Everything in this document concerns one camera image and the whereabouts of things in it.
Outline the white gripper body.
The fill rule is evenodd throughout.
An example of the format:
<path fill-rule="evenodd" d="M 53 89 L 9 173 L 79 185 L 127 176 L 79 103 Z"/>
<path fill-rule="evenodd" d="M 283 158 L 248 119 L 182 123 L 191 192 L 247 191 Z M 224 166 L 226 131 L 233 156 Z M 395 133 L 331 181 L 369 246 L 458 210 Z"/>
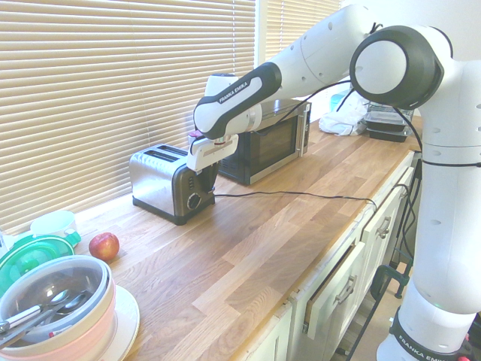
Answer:
<path fill-rule="evenodd" d="M 194 140 L 187 154 L 187 167 L 198 171 L 232 155 L 237 149 L 238 139 L 238 135 L 228 135 L 216 140 L 208 138 Z"/>

